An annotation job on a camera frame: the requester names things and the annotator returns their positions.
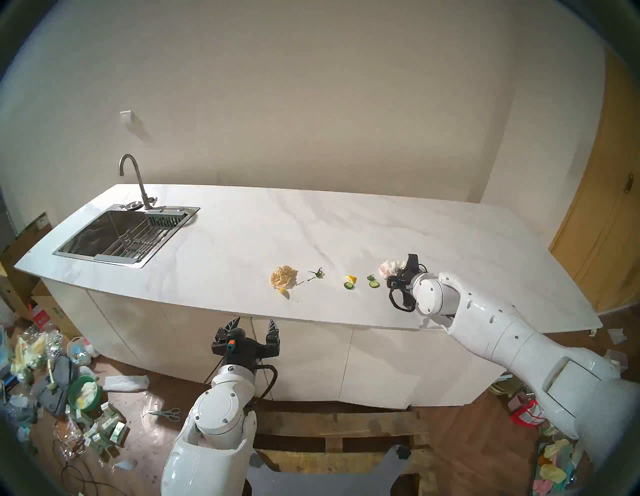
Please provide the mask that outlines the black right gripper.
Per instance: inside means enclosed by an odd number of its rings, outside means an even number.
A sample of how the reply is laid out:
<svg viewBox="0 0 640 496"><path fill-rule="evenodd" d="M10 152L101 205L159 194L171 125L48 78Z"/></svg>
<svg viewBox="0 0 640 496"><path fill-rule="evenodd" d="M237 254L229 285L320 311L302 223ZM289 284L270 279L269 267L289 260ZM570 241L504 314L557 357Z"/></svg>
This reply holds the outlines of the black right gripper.
<svg viewBox="0 0 640 496"><path fill-rule="evenodd" d="M403 301L413 301L413 296L410 294L412 280L418 274L426 272L425 265L419 264L417 255L410 253L406 262L402 266L399 265L395 270L395 278L388 279L388 288L391 292L400 291Z"/></svg>

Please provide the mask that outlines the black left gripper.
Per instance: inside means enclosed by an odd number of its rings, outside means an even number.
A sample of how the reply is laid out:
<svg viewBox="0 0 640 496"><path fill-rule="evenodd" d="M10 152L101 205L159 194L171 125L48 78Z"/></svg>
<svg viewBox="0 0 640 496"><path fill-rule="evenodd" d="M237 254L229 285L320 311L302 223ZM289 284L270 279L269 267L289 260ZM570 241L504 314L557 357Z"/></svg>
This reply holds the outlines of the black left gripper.
<svg viewBox="0 0 640 496"><path fill-rule="evenodd" d="M238 366L255 370L262 360L279 356L279 328L273 318L269 319L265 344L247 337L244 329L239 328L240 320L237 316L216 332L211 351L221 357L218 367Z"/></svg>

